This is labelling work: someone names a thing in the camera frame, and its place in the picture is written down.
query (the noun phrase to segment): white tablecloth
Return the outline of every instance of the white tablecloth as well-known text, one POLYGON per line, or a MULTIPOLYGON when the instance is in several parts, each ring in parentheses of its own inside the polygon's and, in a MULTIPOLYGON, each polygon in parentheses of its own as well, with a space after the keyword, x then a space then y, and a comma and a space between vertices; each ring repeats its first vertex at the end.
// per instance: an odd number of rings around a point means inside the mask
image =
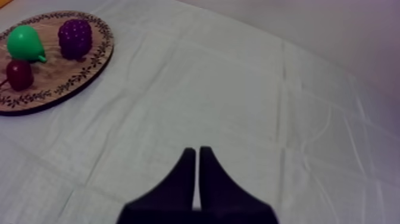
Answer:
POLYGON ((346 71, 172 0, 14 0, 0 29, 53 10, 105 20, 114 55, 74 98, 0 117, 0 223, 114 223, 201 145, 282 223, 400 222, 400 107, 346 71))

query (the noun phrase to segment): round wooden tray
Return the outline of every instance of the round wooden tray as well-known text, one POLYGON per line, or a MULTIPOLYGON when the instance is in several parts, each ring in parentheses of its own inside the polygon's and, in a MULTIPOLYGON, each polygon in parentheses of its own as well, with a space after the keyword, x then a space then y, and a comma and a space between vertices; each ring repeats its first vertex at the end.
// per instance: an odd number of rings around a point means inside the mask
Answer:
POLYGON ((33 85, 16 92, 8 83, 0 87, 0 115, 18 116, 35 113, 57 105, 87 87, 107 65, 114 46, 108 25, 94 15, 77 11, 56 11, 37 15, 10 27, 0 34, 0 82, 5 80, 5 68, 11 61, 7 37, 19 25, 35 28, 43 43, 47 62, 31 64, 35 77, 33 85), (92 28, 92 49, 82 60, 66 60, 58 45, 58 29, 65 21, 79 18, 92 28))

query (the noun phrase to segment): toy fruit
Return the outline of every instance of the toy fruit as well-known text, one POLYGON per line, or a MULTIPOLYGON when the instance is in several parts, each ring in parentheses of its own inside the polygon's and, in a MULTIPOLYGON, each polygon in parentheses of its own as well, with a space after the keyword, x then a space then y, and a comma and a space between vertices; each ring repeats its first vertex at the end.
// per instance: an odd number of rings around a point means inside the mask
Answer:
POLYGON ((8 36, 7 49, 14 59, 46 62, 45 50, 32 26, 17 26, 8 36))
POLYGON ((15 91, 22 91, 29 88, 33 83, 30 64, 23 60, 12 60, 6 69, 7 80, 15 91))
POLYGON ((81 59, 92 48, 92 29, 86 20, 68 20, 58 31, 61 54, 66 59, 81 59))

